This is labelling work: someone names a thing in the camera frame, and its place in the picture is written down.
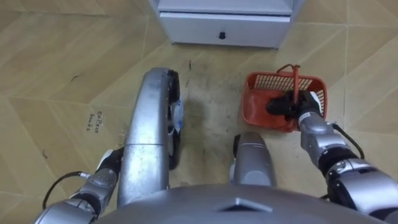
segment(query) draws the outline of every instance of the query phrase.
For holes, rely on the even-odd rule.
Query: red plastic basket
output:
[[[287,67],[292,67],[293,71],[284,71]],[[327,91],[325,83],[316,77],[299,75],[298,65],[285,65],[276,73],[253,72],[248,75],[241,98],[243,120],[251,125],[283,132],[297,130],[294,121],[286,121],[284,116],[271,115],[266,110],[270,99],[282,96],[288,90],[294,90],[295,103],[299,90],[315,92],[322,106],[322,115],[326,118]]]

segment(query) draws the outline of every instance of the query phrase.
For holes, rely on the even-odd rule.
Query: basket handle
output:
[[[282,68],[276,71],[276,74],[279,74],[281,71],[285,70],[285,68],[291,67],[293,69],[293,102],[296,104],[299,100],[299,65],[287,64]]]

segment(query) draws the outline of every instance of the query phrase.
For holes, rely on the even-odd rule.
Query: silver metal arm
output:
[[[106,209],[120,171],[122,152],[106,154],[98,170],[69,199],[46,208],[35,224],[87,224],[95,221]]]
[[[355,156],[343,138],[318,113],[298,119],[301,145],[328,184],[332,202],[382,220],[398,210],[398,183]]]

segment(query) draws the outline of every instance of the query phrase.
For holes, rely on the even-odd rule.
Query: cabinet drawer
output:
[[[161,12],[172,42],[278,47],[290,17]]]

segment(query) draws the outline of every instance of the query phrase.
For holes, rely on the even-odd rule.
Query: black drawer knob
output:
[[[225,32],[220,32],[220,35],[218,36],[218,38],[220,38],[220,40],[224,40],[226,38]]]

